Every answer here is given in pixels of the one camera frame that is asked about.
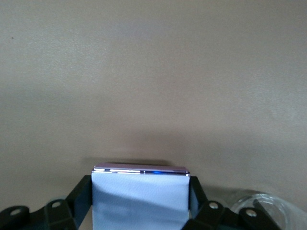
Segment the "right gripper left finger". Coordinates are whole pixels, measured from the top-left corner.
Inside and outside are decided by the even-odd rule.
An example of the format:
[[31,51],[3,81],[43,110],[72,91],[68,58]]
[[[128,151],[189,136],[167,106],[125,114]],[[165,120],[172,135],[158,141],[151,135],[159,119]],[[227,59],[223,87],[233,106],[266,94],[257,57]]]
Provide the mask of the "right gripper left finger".
[[47,230],[79,230],[92,206],[92,179],[84,176],[65,199],[44,207]]

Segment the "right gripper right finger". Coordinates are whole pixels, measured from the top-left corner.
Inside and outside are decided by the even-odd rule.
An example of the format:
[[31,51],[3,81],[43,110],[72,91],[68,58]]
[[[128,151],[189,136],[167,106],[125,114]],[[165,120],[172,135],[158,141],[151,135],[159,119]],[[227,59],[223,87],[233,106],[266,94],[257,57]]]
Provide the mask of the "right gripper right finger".
[[184,230],[236,230],[236,214],[217,201],[208,200],[198,178],[189,181],[191,218]]

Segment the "lilac phone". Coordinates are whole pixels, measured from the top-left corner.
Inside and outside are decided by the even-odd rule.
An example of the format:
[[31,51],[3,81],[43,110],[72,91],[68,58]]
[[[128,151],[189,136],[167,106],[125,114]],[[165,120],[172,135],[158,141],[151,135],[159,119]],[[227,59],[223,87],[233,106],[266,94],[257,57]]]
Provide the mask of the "lilac phone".
[[181,230],[189,219],[185,167],[100,163],[91,179],[93,230]]

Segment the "clear plastic cup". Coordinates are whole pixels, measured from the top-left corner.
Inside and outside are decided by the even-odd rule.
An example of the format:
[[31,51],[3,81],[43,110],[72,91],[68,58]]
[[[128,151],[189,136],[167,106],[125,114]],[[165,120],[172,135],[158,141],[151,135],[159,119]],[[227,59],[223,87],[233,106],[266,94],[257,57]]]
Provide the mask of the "clear plastic cup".
[[230,209],[236,214],[246,207],[262,209],[281,230],[290,230],[290,211],[279,197],[261,191],[243,190],[235,193],[232,201]]

